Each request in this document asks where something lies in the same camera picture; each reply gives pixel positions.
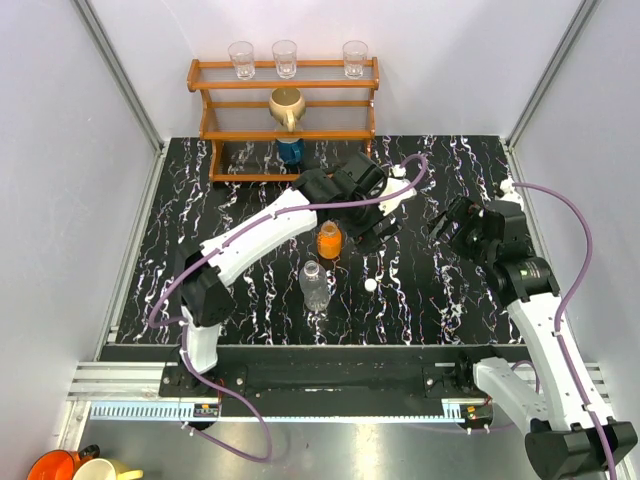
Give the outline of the white blue bottle cap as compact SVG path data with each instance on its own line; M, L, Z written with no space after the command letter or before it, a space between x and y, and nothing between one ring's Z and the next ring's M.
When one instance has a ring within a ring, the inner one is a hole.
M368 292L373 292L377 287L377 282L374 279L367 279L364 286Z

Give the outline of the clear plastic bottle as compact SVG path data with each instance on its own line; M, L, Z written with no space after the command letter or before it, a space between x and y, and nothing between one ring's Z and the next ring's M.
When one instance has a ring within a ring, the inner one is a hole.
M312 312L325 311L331 296L324 267L313 260L307 261L300 271L299 283L306 308Z

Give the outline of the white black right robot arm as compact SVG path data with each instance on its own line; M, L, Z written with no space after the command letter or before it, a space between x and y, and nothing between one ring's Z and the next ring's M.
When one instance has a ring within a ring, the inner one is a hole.
M431 237L451 233L448 245L485 274L528 349L541 391L500 357L469 360L454 371L466 396L486 393L524 437L529 462L541 479L616 473L637 445L628 421L615 419L595 387L563 318L559 285L549 263L528 244L521 205L498 199L485 205L458 196L428 224Z

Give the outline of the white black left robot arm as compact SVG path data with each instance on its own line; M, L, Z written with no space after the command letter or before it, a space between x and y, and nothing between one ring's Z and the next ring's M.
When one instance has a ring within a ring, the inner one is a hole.
M302 173L274 202L232 230L179 250L181 312L187 321L185 349L190 358L181 384L196 396L215 386L217 343L222 324L236 302L235 280L262 257L326 221L340 224L364 253L378 248L399 228L390 219L400 203L415 195L405 169L386 174L362 153L334 172Z

